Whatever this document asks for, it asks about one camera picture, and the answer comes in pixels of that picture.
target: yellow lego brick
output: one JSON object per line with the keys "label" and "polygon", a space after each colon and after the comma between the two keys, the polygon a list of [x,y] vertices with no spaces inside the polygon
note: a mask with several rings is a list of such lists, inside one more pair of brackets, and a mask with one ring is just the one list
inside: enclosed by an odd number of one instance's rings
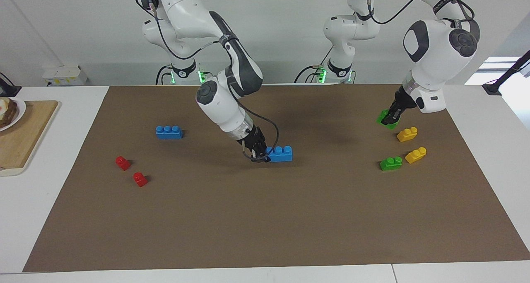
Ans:
{"label": "yellow lego brick", "polygon": [[414,151],[411,151],[406,157],[405,160],[412,164],[416,161],[421,160],[427,154],[427,149],[425,147],[420,147]]}
{"label": "yellow lego brick", "polygon": [[418,135],[418,129],[415,127],[406,128],[397,135],[397,139],[400,143],[414,139]]}

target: green toy block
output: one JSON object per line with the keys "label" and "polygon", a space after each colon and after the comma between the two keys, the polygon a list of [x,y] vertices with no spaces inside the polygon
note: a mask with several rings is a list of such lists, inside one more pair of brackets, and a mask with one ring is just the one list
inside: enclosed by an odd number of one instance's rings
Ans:
{"label": "green toy block", "polygon": [[[381,114],[379,115],[379,117],[377,117],[377,123],[382,124],[381,122],[383,121],[383,119],[386,117],[387,114],[388,114],[388,109],[384,109],[383,111],[381,111]],[[399,119],[397,120],[397,122],[393,124],[382,124],[382,125],[386,126],[390,130],[394,130],[397,124],[399,124]]]}
{"label": "green toy block", "polygon": [[388,158],[379,164],[382,171],[396,170],[401,168],[402,165],[403,159],[401,157]]}

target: cutting board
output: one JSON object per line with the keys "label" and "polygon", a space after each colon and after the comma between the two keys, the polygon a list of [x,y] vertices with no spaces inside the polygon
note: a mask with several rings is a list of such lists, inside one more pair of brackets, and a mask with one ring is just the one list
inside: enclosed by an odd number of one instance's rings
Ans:
{"label": "cutting board", "polygon": [[51,123],[59,102],[26,102],[26,112],[13,126],[0,132],[0,176],[21,174]]}

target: blue lego brick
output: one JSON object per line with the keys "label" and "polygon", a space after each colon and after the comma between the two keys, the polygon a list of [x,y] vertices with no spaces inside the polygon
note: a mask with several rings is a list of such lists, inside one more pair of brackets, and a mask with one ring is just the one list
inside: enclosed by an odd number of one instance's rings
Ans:
{"label": "blue lego brick", "polygon": [[[267,147],[267,153],[271,150],[271,147]],[[284,148],[276,146],[274,151],[269,155],[271,162],[292,162],[293,161],[293,149],[288,145]]]}
{"label": "blue lego brick", "polygon": [[178,126],[157,126],[157,137],[162,140],[182,139],[182,130]]}

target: red toy block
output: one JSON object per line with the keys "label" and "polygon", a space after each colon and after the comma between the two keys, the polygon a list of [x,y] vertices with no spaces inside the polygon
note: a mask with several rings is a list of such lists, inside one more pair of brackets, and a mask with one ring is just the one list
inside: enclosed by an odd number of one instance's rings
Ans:
{"label": "red toy block", "polygon": [[131,163],[129,161],[125,160],[125,158],[123,158],[122,156],[119,156],[119,157],[116,158],[116,164],[123,171],[129,169],[129,167],[131,166]]}
{"label": "red toy block", "polygon": [[134,181],[136,181],[136,183],[138,184],[138,187],[143,187],[145,184],[147,184],[147,179],[141,172],[134,173],[132,177]]}

